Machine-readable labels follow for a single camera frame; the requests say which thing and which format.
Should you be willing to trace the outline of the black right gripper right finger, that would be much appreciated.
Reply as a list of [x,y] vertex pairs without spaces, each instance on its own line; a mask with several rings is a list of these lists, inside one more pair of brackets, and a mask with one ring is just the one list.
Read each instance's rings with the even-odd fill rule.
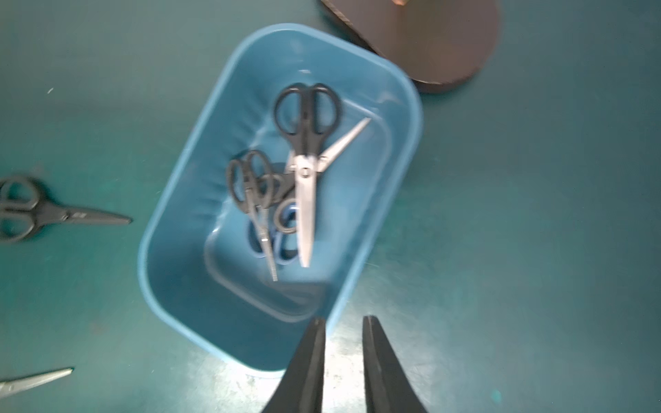
[[363,318],[363,365],[367,412],[427,412],[372,315]]

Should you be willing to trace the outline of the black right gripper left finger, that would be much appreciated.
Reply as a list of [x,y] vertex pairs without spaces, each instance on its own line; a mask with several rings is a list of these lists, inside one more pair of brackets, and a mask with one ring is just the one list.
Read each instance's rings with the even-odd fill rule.
[[313,318],[263,413],[322,411],[325,343],[325,320]]

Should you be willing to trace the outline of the pink kitchen scissors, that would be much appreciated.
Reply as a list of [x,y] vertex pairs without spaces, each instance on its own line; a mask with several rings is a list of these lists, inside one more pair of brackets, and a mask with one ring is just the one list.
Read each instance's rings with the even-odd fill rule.
[[47,373],[38,373],[32,376],[22,377],[13,380],[5,380],[0,384],[0,398],[5,399],[20,392],[36,388],[41,385],[62,379],[74,371],[73,368],[64,368]]

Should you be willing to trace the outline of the black scissors silver blades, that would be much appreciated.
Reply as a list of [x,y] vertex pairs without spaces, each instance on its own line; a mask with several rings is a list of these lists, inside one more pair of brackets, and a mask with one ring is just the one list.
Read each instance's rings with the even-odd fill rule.
[[[333,122],[326,128],[318,125],[318,97],[321,95],[328,96],[334,108]],[[289,96],[298,96],[299,99],[298,117],[295,127],[291,129],[284,127],[279,117],[282,103]],[[370,118],[361,120],[347,134],[324,149],[323,144],[336,131],[342,116],[342,102],[338,94],[326,84],[291,84],[281,91],[275,101],[275,126],[291,145],[287,171],[294,175],[296,236],[303,268],[311,265],[313,256],[318,175],[324,173],[371,122]]]

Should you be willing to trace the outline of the blue handled scissors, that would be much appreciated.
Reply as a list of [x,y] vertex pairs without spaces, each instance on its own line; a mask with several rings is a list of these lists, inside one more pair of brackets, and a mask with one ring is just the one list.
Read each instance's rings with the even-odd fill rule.
[[296,213],[294,177],[289,173],[274,174],[275,191],[272,206],[275,211],[271,215],[269,226],[271,246],[274,250],[275,262],[289,265],[298,256],[298,248],[287,247],[287,237],[296,233]]

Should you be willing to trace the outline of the large black handled scissors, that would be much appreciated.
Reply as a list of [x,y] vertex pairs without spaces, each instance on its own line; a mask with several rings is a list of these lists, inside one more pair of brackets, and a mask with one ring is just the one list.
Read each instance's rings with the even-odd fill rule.
[[132,218],[80,206],[62,206],[53,201],[46,187],[33,177],[1,178],[1,244],[15,244],[56,224],[128,225]]

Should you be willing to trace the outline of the small black scissors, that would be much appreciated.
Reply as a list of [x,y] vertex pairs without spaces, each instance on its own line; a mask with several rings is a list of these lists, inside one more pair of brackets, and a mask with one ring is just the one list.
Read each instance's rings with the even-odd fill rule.
[[247,151],[242,157],[230,160],[225,169],[225,180],[235,205],[253,223],[271,278],[277,282],[269,228],[269,210],[275,194],[275,176],[270,160],[261,151]]

